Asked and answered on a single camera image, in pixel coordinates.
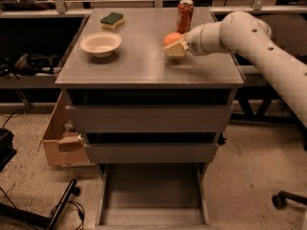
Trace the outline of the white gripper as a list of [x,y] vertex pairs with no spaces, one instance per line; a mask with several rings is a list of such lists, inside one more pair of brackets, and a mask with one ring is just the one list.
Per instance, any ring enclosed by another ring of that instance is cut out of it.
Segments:
[[224,53],[225,46],[220,39],[220,22],[199,25],[185,34],[185,41],[176,41],[163,48],[169,58],[182,58],[187,51],[194,56]]

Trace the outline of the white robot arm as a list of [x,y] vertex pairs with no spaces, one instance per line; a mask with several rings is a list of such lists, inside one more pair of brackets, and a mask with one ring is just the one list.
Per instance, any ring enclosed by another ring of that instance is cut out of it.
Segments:
[[167,34],[163,47],[169,57],[233,53],[246,58],[307,126],[307,65],[274,44],[270,26],[253,15],[235,11],[185,34]]

